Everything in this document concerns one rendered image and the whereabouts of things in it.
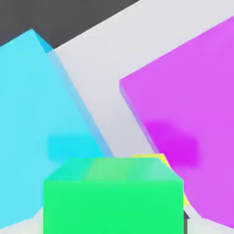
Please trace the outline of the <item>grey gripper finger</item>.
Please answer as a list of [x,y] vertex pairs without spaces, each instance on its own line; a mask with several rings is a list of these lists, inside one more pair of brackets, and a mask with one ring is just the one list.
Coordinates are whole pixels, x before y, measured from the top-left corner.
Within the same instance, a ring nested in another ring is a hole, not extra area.
[[187,234],[187,231],[188,231],[188,220],[189,219],[190,219],[189,216],[184,211],[184,234]]

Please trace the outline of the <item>small green cube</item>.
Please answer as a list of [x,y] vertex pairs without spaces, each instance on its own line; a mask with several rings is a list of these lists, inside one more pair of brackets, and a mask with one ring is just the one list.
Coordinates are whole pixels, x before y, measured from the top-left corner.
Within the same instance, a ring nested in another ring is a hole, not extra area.
[[75,158],[43,184],[43,234],[184,234],[183,180],[158,158]]

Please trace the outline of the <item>small yellow cube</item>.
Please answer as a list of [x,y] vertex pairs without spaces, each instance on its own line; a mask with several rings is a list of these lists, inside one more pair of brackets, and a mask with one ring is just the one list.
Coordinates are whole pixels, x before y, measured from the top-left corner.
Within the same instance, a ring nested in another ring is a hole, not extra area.
[[[161,162],[163,162],[167,167],[169,167],[172,170],[172,168],[171,168],[170,164],[168,163],[168,160],[164,154],[135,154],[135,155],[131,155],[131,157],[134,157],[134,158],[158,158]],[[190,206],[190,203],[189,203],[185,193],[183,193],[183,205]]]

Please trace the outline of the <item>large magenta box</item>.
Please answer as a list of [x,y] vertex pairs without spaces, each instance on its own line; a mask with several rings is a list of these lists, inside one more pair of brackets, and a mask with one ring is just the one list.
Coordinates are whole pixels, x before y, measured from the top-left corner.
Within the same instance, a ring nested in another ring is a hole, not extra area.
[[234,16],[120,80],[201,217],[234,229]]

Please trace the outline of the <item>large cyan box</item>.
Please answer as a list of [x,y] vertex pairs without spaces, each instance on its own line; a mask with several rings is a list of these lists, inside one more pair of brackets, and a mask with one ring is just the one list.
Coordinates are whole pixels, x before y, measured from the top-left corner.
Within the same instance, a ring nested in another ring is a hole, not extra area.
[[30,29],[0,46],[0,229],[43,205],[67,159],[112,152],[54,49]]

